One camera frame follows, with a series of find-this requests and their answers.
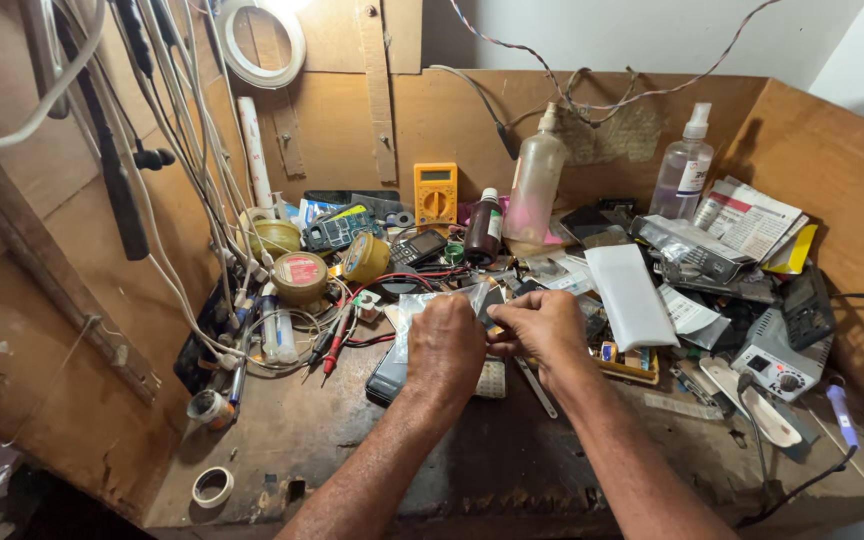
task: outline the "yellow multimeter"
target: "yellow multimeter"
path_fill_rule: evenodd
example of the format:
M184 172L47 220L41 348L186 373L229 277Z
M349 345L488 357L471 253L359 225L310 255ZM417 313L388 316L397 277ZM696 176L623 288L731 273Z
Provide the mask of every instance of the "yellow multimeter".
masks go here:
M455 223L458 219L459 167L455 163L416 163L415 225L449 235L448 225L423 227L425 223Z

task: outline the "bottle cap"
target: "bottle cap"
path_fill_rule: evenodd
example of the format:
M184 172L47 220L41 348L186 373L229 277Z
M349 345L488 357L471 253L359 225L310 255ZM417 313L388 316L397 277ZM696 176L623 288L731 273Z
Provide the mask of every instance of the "bottle cap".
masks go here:
M686 139L703 139L709 130L709 110L711 103L697 103L692 109L692 119L685 124L682 136Z
M557 104L549 102L545 107L545 116L538 120L538 130L554 130L555 129L555 114L559 108Z
M496 190L494 187L486 187L482 190L482 200L497 203L498 190Z

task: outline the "digital multimeter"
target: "digital multimeter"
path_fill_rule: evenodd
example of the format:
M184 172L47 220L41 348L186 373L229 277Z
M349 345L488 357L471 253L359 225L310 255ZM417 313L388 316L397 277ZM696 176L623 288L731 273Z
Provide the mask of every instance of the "digital multimeter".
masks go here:
M429 229L408 240L391 246L389 260L396 264L415 266L446 249L449 242L438 230Z
M458 218L459 167L455 163L416 163L414 170L415 225L455 223ZM440 233L447 225L427 227Z

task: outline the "knob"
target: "knob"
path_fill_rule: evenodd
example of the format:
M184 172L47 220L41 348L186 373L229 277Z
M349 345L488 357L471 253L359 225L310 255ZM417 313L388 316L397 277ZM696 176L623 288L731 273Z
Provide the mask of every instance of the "knob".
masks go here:
M798 376L794 374L784 374L778 378L778 387L783 392L794 392L801 386L802 383L799 381Z

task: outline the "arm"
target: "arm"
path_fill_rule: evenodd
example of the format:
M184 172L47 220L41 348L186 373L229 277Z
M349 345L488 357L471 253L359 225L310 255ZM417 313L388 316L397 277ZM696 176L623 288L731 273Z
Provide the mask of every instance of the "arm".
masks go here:
M278 538L378 538L473 396L485 356L485 328L466 297L438 297L414 315L405 387Z
M488 314L505 330L489 336L489 352L538 361L626 538L738 538L672 471L599 373L570 293L535 291Z

